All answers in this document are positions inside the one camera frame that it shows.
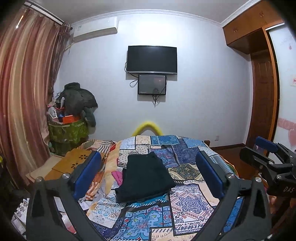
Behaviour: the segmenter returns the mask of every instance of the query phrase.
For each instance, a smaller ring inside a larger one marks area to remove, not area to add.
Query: baseboard
[[[225,150],[225,149],[231,149],[231,148],[236,148],[236,147],[244,147],[246,146],[244,143],[240,144],[235,144],[235,145],[228,145],[228,146],[215,146],[211,147],[213,151],[218,151],[218,150]]]

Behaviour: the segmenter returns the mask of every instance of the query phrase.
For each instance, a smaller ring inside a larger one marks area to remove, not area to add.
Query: bedspread
[[[97,231],[105,239],[114,241],[191,240],[219,203],[195,164],[196,153],[201,150],[225,173],[236,174],[220,155],[200,140],[173,135],[136,136],[115,143],[105,160],[106,196],[93,202],[87,212]],[[143,203],[116,203],[114,189],[118,184],[112,172],[126,167],[128,155],[152,151],[162,160],[176,187]],[[231,229],[241,204],[242,198],[238,198],[222,233]]]

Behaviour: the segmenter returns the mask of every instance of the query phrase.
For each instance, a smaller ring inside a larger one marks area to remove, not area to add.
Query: metal screw
[[[41,182],[42,180],[43,180],[43,177],[37,177],[37,178],[35,179],[35,182],[39,183],[39,182]]]
[[[260,177],[255,177],[255,181],[258,182],[258,183],[262,182]]]
[[[235,178],[235,175],[233,173],[227,173],[226,177],[229,179]]]
[[[70,177],[70,173],[64,173],[63,175],[62,175],[62,178],[63,179],[68,179]]]

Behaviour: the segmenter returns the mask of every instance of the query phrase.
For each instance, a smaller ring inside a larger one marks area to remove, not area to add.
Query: tv screen
[[[164,46],[129,46],[128,73],[177,74],[177,48]]]
[[[165,95],[165,75],[140,74],[138,82],[138,94],[144,95]]]

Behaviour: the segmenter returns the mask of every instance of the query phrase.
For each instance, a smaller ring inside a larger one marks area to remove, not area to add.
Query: orange box
[[[79,120],[80,120],[79,116],[66,115],[65,117],[63,117],[63,124],[69,124]]]

